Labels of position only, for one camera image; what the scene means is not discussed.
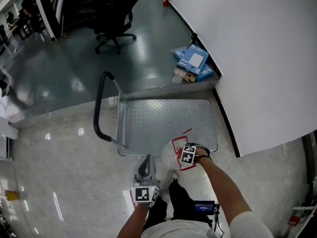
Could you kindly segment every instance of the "shoe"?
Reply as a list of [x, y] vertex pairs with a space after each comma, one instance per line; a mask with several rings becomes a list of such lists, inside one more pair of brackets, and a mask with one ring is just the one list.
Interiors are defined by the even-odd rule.
[[178, 181], [179, 180], [179, 175], [176, 171], [172, 171], [169, 174], [169, 182], [172, 183], [173, 181]]
[[10, 91], [10, 86], [7, 85], [6, 88], [4, 88], [4, 89], [2, 90], [1, 97], [4, 97], [4, 96], [6, 96], [6, 95], [9, 95], [9, 91]]

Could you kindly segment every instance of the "gray floor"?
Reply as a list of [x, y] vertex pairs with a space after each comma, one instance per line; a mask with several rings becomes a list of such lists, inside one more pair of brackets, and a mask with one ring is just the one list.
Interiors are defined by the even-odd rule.
[[[301, 140], [237, 159], [212, 94], [187, 97], [211, 100], [218, 136], [218, 150], [212, 158], [237, 183], [252, 210], [274, 236], [284, 232], [292, 206], [301, 203], [307, 193]], [[115, 145], [95, 135], [93, 105], [92, 102], [61, 110], [64, 117], [52, 113], [50, 120], [21, 129], [14, 144], [14, 162], [0, 162], [1, 202], [20, 237], [114, 238], [129, 217], [123, 191], [130, 189], [138, 157], [119, 156]], [[102, 112], [101, 127], [115, 136], [116, 109]], [[83, 136], [78, 135], [80, 128], [85, 130]], [[45, 139], [48, 132], [50, 140]], [[168, 169], [159, 157], [156, 165], [158, 178], [164, 182]], [[6, 187], [16, 189], [14, 169], [22, 205], [19, 201], [7, 204], [3, 195]], [[196, 200], [216, 200], [200, 166], [182, 172], [180, 183]], [[56, 211], [54, 193], [63, 221]], [[172, 216], [170, 203], [168, 215]], [[224, 237], [229, 237], [223, 214], [220, 222]]]
[[[132, 27], [127, 32], [137, 40], [123, 37], [117, 55], [112, 41], [101, 48], [93, 30], [79, 29], [61, 43], [52, 43], [47, 31], [32, 35], [16, 55], [0, 64], [12, 82], [12, 92], [2, 99], [0, 115], [16, 122], [57, 109], [94, 100], [99, 77], [110, 71], [125, 93], [172, 85], [177, 60], [171, 50], [189, 45], [190, 34], [180, 18], [162, 0], [139, 0], [133, 8]], [[105, 87], [105, 97], [114, 96], [112, 84]]]

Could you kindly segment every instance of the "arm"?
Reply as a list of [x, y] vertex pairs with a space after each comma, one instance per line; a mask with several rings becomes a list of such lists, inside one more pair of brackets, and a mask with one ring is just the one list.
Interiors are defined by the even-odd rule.
[[148, 210], [149, 207], [146, 204], [138, 204], [117, 238], [140, 238]]
[[[207, 155], [204, 148], [197, 148], [196, 153]], [[197, 163], [205, 169], [228, 225], [240, 213], [251, 212], [237, 185], [210, 158], [200, 158]]]
[[23, 9], [25, 15], [28, 15], [30, 18], [32, 17], [32, 14], [30, 14], [26, 9]]

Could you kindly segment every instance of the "office chair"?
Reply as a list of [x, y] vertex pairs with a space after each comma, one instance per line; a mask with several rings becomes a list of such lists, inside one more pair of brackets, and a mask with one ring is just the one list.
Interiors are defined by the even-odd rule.
[[[132, 8], [138, 0], [113, 0], [112, 6], [109, 10], [91, 11], [81, 10], [82, 13], [91, 14], [90, 23], [87, 24], [97, 34], [96, 39], [100, 40], [104, 37], [102, 42], [96, 46], [96, 54], [100, 53], [99, 48], [109, 40], [113, 40], [117, 47], [117, 54], [121, 53], [121, 48], [116, 40], [116, 37], [132, 36], [133, 40], [137, 37], [134, 34], [124, 33], [131, 28], [133, 20]], [[128, 15], [129, 22], [125, 24], [125, 18]]]

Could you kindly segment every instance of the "hand truck handle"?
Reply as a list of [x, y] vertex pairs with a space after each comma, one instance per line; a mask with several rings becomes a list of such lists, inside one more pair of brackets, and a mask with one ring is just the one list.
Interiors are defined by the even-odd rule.
[[103, 134], [101, 132], [101, 130], [100, 130], [100, 127], [99, 127], [99, 116], [100, 116], [101, 99], [103, 97], [106, 77], [108, 77], [111, 81], [114, 81], [114, 76], [110, 72], [105, 71], [101, 75], [100, 81], [99, 81], [99, 87], [98, 87], [98, 91], [97, 91], [93, 123], [94, 123], [95, 133], [97, 134], [97, 136], [99, 138], [105, 140], [105, 141], [111, 142], [111, 141], [115, 141], [115, 140], [112, 139], [110, 136], [108, 136], [106, 134]]

